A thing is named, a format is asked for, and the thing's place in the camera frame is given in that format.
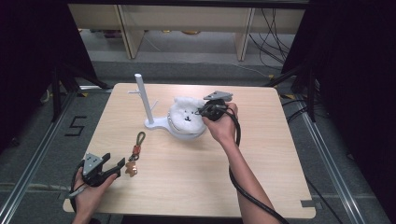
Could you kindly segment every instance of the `person's left hand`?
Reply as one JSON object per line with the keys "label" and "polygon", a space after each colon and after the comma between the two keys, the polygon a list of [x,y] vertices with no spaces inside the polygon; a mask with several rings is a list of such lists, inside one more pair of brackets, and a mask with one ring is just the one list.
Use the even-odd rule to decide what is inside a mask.
{"label": "person's left hand", "polygon": [[[113,174],[109,176],[101,186],[95,188],[86,185],[84,186],[86,188],[75,198],[77,214],[73,223],[89,223],[93,213],[98,208],[105,191],[116,178],[117,174]],[[84,181],[82,180],[82,167],[80,167],[76,174],[74,190],[82,184],[84,184]]]}

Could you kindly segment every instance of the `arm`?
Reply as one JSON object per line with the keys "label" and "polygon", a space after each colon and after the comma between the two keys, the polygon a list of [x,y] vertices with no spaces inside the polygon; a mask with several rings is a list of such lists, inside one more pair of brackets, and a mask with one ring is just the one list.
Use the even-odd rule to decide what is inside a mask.
{"label": "arm", "polygon": [[[230,113],[234,112],[235,115],[237,115],[238,108],[236,104],[228,103],[227,105],[229,107],[228,111]],[[239,185],[254,198],[274,209],[260,182],[250,170],[239,150],[238,145],[235,143],[235,126],[231,118],[228,115],[223,115],[223,117],[217,121],[211,121],[208,118],[203,118],[203,121],[211,132],[213,138],[218,141],[224,149],[230,163],[230,168]],[[237,193],[237,197],[242,219],[245,224],[259,222],[278,223],[274,217],[262,210],[256,204],[250,202],[239,192]]]}
{"label": "arm", "polygon": [[[82,167],[78,169],[76,175],[75,188],[83,184],[82,180]],[[73,224],[85,224],[90,223],[93,213],[102,201],[102,197],[105,191],[117,178],[117,174],[111,175],[108,179],[99,187],[87,187],[76,197],[77,212],[73,220]]]}

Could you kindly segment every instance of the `white pole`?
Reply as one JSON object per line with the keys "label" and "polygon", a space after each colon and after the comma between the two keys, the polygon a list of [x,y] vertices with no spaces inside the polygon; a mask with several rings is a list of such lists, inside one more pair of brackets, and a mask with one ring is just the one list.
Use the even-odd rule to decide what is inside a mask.
{"label": "white pole", "polygon": [[136,78],[136,83],[137,83],[137,87],[139,88],[140,97],[142,98],[143,105],[145,106],[146,109],[146,114],[148,115],[148,123],[153,124],[154,119],[152,118],[151,108],[149,107],[149,99],[146,94],[145,84],[143,83],[142,75],[134,74],[134,77]]}

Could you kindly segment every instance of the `hand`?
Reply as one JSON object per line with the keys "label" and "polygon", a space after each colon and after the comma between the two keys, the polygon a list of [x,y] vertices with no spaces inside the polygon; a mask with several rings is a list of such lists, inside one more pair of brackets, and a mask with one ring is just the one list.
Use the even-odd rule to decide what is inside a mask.
{"label": "hand", "polygon": [[[76,197],[76,217],[73,223],[89,223],[93,213],[96,211],[105,191],[110,187],[113,181],[117,178],[117,174],[109,176],[106,181],[99,187],[87,187]],[[74,189],[84,184],[82,180],[82,167],[78,169],[76,174],[76,182]]]}
{"label": "hand", "polygon": [[[237,117],[238,107],[234,103],[226,103],[227,111],[235,114]],[[235,141],[235,124],[229,115],[224,114],[220,119],[212,121],[208,118],[202,117],[204,124],[209,129],[213,138],[218,141],[222,146],[226,143]]]}

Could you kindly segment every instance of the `wooden table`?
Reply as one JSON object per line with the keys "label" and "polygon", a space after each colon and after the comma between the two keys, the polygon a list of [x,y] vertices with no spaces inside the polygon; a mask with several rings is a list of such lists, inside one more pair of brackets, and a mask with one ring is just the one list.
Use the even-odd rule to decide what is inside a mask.
{"label": "wooden table", "polygon": [[[275,89],[231,86],[146,84],[153,117],[167,115],[176,96],[202,99],[214,91],[233,93],[239,108],[241,151],[276,211],[283,217],[312,218],[314,207],[289,126]],[[111,153],[104,170],[131,156],[136,136],[147,136],[137,161],[138,174],[121,169],[97,212],[189,217],[240,217],[228,161],[209,130],[193,140],[179,140],[168,131],[148,130],[142,100],[134,83],[117,84],[87,148],[97,156]],[[64,210],[72,212],[70,202]]]}

